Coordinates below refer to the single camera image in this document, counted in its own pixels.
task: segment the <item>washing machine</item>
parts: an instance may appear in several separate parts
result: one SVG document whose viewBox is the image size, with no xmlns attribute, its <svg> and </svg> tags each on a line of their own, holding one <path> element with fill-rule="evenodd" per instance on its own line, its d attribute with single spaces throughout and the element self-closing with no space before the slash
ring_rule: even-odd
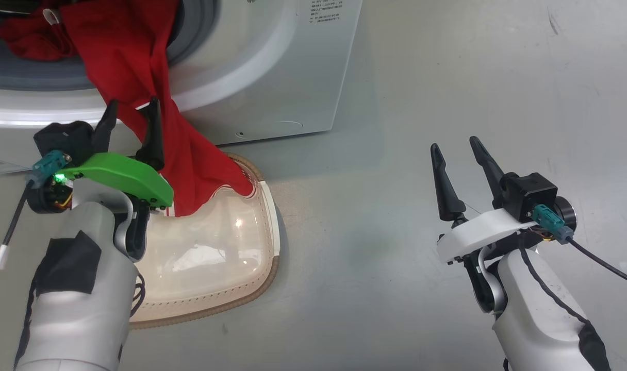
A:
<svg viewBox="0 0 627 371">
<path fill-rule="evenodd" d="M 0 2 L 0 22 L 38 0 Z M 332 128 L 361 0 L 182 0 L 167 49 L 172 97 L 216 145 Z M 0 40 L 0 174 L 39 158 L 51 122 L 95 124 L 105 105 L 78 57 L 19 59 Z M 110 150 L 139 141 L 117 125 Z"/>
</svg>

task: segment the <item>gray floor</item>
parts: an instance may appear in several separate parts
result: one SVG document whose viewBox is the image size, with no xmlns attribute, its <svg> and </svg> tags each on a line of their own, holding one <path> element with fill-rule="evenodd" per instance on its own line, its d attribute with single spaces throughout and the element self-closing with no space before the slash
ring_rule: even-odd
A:
<svg viewBox="0 0 627 371">
<path fill-rule="evenodd" d="M 132 332 L 121 369 L 501 369 L 464 270 L 434 252 L 449 226 L 433 142 L 459 196 L 490 209 L 473 134 L 505 171 L 559 186 L 580 243 L 627 260 L 627 1 L 366 1 L 333 130 L 227 148 L 263 171 L 282 214 L 273 286 L 208 319 Z M 0 179 L 0 239 L 21 187 Z M 12 268 L 38 262 L 58 219 L 26 213 L 14 238 L 36 249 L 0 276 L 3 364 L 32 274 Z M 567 245 L 540 253 L 627 371 L 627 284 Z"/>
</svg>

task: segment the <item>robotic arm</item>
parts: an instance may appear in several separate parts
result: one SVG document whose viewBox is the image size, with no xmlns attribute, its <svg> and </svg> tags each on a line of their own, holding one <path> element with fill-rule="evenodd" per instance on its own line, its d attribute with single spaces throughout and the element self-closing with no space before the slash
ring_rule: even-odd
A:
<svg viewBox="0 0 627 371">
<path fill-rule="evenodd" d="M 169 207 L 174 192 L 158 174 L 159 101 L 140 110 L 148 125 L 135 158 L 108 152 L 116 108 L 112 101 L 95 130 L 86 122 L 54 123 L 35 135 L 43 158 L 28 176 L 0 268 L 25 199 L 36 213 L 72 211 L 31 282 L 18 371 L 118 369 L 129 319 L 145 295 L 134 263 L 144 255 L 150 213 Z"/>
<path fill-rule="evenodd" d="M 462 263 L 478 306 L 492 314 L 505 352 L 504 369 L 607 371 L 603 341 L 582 308 L 535 251 L 543 240 L 570 243 L 627 280 L 627 275 L 572 239 L 577 216 L 557 188 L 538 173 L 504 174 L 481 141 L 470 138 L 493 195 L 493 211 L 471 221 L 446 174 L 439 146 L 431 146 L 439 218 L 452 222 L 440 236 L 441 261 Z"/>
</svg>

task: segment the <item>white cable label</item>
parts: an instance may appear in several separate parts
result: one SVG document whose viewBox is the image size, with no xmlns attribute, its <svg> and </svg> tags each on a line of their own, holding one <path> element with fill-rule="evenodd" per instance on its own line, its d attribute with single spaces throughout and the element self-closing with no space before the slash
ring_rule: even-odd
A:
<svg viewBox="0 0 627 371">
<path fill-rule="evenodd" d="M 0 246 L 0 270 L 4 269 L 5 263 L 7 263 L 7 245 Z"/>
</svg>

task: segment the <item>teal connector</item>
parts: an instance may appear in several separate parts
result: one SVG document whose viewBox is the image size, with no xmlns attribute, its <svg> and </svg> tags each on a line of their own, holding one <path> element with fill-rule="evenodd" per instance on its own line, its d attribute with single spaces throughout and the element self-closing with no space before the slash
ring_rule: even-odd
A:
<svg viewBox="0 0 627 371">
<path fill-rule="evenodd" d="M 49 177 L 63 169 L 70 160 L 71 158 L 64 155 L 60 150 L 51 150 L 31 167 L 31 173 L 25 176 L 25 180 L 33 180 L 34 183 L 31 187 L 40 188 Z"/>
<path fill-rule="evenodd" d="M 566 238 L 573 237 L 575 231 L 566 226 L 566 222 L 561 219 L 554 211 L 545 205 L 537 205 L 533 208 L 533 221 L 538 223 L 542 228 L 550 231 L 560 244 L 567 244 Z"/>
</svg>

